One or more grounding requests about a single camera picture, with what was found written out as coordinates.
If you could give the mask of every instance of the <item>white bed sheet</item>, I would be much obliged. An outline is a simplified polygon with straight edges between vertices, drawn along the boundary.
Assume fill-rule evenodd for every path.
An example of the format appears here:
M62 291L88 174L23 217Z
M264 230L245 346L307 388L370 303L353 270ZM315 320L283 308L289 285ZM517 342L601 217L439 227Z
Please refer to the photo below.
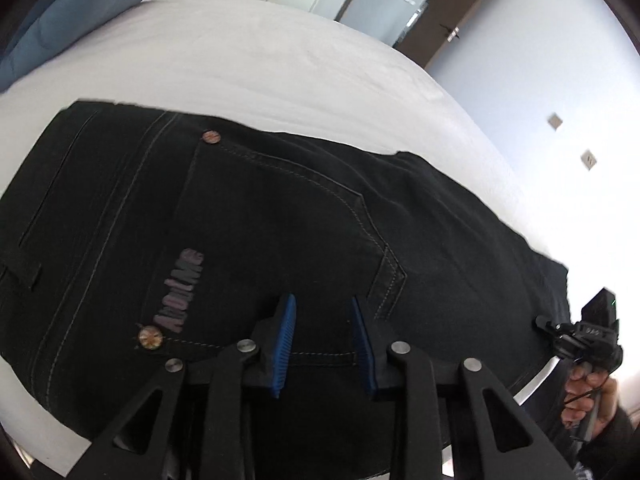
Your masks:
M0 192L53 116L80 98L411 151L546 252L516 177L462 108L399 52L319 16L257 0L152 0L127 11L0 96ZM0 421L63 475L88 445L4 361Z

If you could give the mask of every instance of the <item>black sleeve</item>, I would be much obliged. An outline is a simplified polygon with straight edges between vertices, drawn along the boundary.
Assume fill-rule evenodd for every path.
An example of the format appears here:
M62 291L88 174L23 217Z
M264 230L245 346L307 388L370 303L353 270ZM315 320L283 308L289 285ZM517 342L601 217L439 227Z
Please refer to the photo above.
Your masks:
M578 460L600 480L622 458L626 443L634 430L625 410L618 408L613 420L590 443L578 452Z

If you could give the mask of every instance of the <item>brown door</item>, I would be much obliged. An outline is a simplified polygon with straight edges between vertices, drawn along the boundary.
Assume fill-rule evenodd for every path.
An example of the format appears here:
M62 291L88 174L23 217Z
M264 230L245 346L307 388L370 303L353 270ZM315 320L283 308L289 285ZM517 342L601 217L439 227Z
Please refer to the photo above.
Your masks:
M458 34L482 0L431 0L396 49L426 68Z

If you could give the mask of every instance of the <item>person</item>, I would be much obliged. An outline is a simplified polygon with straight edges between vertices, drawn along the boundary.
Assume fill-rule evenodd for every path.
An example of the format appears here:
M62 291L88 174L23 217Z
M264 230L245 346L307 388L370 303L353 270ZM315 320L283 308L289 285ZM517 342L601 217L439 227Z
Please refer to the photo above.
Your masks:
M38 0L0 54L0 92L142 0Z
M582 397L569 402L576 396L594 388L602 389L598 407L598 418L593 429L592 440L575 455L578 478L599 480L622 458L626 443L631 439L633 427L625 411L618 402L618 382L607 372L586 373L585 368L576 366L571 370L564 389L564 410L561 421L568 430L575 428L593 409L594 401Z

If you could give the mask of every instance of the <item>mattress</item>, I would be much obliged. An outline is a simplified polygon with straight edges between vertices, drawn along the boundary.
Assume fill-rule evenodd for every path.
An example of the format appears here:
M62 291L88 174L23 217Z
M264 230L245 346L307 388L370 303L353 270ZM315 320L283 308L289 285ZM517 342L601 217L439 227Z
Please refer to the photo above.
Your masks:
M57 111L80 98L413 152L546 253L516 177L464 110L399 52L319 16L257 0L149 0L128 10L0 96L0 192ZM88 446L5 362L0 421L60 474Z

